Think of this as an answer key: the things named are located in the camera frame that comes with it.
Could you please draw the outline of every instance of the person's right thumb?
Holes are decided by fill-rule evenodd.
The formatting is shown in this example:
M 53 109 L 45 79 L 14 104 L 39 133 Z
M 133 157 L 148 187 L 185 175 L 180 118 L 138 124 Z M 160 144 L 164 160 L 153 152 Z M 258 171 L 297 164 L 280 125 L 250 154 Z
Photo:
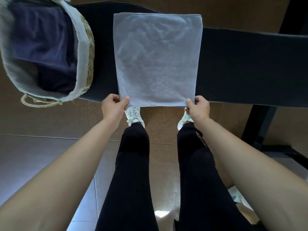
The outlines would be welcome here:
M 193 105 L 194 105 L 194 103 L 192 102 L 192 100 L 191 100 L 191 99 L 189 99 L 189 98 L 187 98 L 187 100 L 186 100 L 186 104 L 187 104 L 188 108 L 192 108 L 192 107 L 193 107 Z
M 125 107 L 125 106 L 129 103 L 129 100 L 130 100 L 130 99 L 131 99 L 131 98 L 130 98 L 129 96 L 126 96 L 126 97 L 123 98 L 123 100 L 120 101 L 120 104 L 121 104 L 123 107 Z

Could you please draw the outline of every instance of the black leggings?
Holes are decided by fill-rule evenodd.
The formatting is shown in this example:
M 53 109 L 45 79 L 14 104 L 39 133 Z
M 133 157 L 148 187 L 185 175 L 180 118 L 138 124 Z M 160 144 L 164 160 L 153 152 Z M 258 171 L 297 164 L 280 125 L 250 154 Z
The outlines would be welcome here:
M 149 137 L 140 123 L 121 139 L 115 172 L 96 231 L 158 231 L 149 182 Z M 202 133 L 187 123 L 177 135 L 181 205 L 179 230 L 252 230 L 215 168 Z

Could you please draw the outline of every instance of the white sneaker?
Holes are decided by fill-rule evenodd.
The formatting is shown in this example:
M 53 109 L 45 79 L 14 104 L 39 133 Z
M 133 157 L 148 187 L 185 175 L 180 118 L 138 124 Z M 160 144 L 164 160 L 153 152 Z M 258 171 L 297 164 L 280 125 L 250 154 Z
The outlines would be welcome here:
M 182 117 L 182 119 L 177 124 L 177 129 L 178 130 L 180 130 L 183 127 L 185 122 L 192 122 L 193 123 L 193 120 L 192 120 L 191 116 L 187 115 L 185 109 L 184 109 L 184 116 Z
M 130 107 L 125 111 L 128 125 L 131 126 L 133 123 L 140 122 L 145 128 L 144 121 L 140 116 L 140 107 Z

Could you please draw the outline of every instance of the woven basket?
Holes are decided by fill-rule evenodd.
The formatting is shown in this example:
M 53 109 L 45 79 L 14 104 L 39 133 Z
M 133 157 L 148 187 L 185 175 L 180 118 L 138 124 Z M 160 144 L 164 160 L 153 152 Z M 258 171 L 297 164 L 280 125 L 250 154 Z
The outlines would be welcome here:
M 24 93 L 21 102 L 29 107 L 51 107 L 62 105 L 63 102 L 74 100 L 81 94 L 85 93 L 91 86 L 93 81 L 93 62 L 94 62 L 94 37 L 92 30 L 86 19 L 67 2 L 70 0 L 52 0 L 59 4 L 71 17 L 73 26 L 78 39 L 78 60 L 77 60 L 77 78 L 76 87 L 67 96 L 55 92 L 47 92 L 37 87 L 34 84 L 23 84 L 20 77 L 30 76 L 30 67 L 33 65 L 24 66 L 25 62 L 19 63 L 12 60 L 8 41 L 10 35 L 10 27 L 13 24 L 13 16 L 7 10 L 7 5 L 12 0 L 0 0 L 0 50 L 4 68 L 13 82 L 13 84 Z M 26 101 L 27 98 L 32 98 L 34 102 L 45 104 L 31 104 Z

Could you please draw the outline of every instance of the person's right arm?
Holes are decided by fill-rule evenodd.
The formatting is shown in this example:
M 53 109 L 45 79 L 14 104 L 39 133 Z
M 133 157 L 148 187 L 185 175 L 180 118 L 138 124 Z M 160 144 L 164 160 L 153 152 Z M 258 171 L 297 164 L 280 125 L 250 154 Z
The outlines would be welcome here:
M 308 230 L 308 183 L 211 120 L 202 96 L 195 101 L 187 113 L 266 228 Z

